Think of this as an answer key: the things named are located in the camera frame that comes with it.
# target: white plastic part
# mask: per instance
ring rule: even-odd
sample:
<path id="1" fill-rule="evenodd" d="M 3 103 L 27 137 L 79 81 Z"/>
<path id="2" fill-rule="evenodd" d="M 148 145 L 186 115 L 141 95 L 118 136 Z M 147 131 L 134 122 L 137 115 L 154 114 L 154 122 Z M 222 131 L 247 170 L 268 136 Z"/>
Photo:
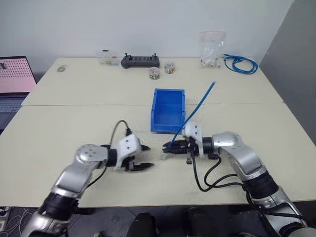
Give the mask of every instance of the white plastic part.
<path id="1" fill-rule="evenodd" d="M 118 159 L 114 169 L 119 169 L 122 166 L 122 162 L 126 157 L 131 157 L 142 151 L 142 146 L 139 139 L 134 135 L 130 134 L 118 142 L 117 154 Z"/>
<path id="2" fill-rule="evenodd" d="M 194 138 L 198 146 L 199 157 L 204 158 L 202 130 L 198 124 L 192 121 L 187 122 L 186 126 L 182 130 L 182 136 Z"/>

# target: blue plastic bin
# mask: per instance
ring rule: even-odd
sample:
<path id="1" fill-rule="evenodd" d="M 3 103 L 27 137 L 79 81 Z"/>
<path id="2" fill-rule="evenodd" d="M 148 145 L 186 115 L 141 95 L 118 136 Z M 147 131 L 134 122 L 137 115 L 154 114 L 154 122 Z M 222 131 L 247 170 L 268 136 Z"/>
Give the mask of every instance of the blue plastic bin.
<path id="1" fill-rule="evenodd" d="M 155 89 L 151 112 L 151 131 L 175 133 L 184 122 L 184 90 Z"/>

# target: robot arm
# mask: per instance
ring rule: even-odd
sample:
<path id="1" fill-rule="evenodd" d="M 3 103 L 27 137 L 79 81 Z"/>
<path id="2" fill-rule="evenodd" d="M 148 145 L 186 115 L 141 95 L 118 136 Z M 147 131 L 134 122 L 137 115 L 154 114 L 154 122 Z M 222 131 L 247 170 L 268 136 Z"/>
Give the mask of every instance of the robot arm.
<path id="1" fill-rule="evenodd" d="M 281 237 L 316 237 L 316 229 L 309 228 L 304 220 L 298 218 L 298 215 L 301 215 L 299 210 L 283 189 L 275 183 L 259 157 L 242 142 L 238 134 L 224 132 L 202 138 L 199 126 L 188 122 L 182 135 L 187 139 L 186 141 L 166 143 L 163 151 L 173 154 L 190 151 L 193 156 L 199 155 L 201 158 L 203 154 L 215 153 L 221 158 L 228 159 L 243 182 L 247 200 L 253 208 L 262 213 L 261 220 L 268 230 Z M 190 144 L 191 139 L 194 140 L 193 146 Z"/>
<path id="2" fill-rule="evenodd" d="M 116 149 L 92 144 L 78 148 L 74 162 L 63 170 L 43 205 L 31 217 L 21 237 L 63 234 L 78 206 L 79 199 L 88 187 L 92 172 L 104 166 L 121 168 L 127 158 L 141 151 L 142 146 L 134 134 L 120 140 Z"/>

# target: laptop keyboard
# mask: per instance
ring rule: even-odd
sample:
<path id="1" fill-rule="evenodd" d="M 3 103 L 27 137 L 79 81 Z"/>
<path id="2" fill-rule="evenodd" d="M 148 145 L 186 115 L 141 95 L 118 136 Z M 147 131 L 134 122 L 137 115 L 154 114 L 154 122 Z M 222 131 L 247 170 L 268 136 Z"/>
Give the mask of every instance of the laptop keyboard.
<path id="1" fill-rule="evenodd" d="M 23 100 L 0 100 L 0 113 L 18 112 Z"/>

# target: laptop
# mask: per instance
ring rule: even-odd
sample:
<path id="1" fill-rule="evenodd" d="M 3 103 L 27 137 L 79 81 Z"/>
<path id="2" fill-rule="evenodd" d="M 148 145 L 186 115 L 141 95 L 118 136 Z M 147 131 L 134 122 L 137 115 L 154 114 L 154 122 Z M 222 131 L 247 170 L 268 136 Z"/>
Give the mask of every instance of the laptop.
<path id="1" fill-rule="evenodd" d="M 25 56 L 0 57 L 0 134 L 36 86 Z"/>

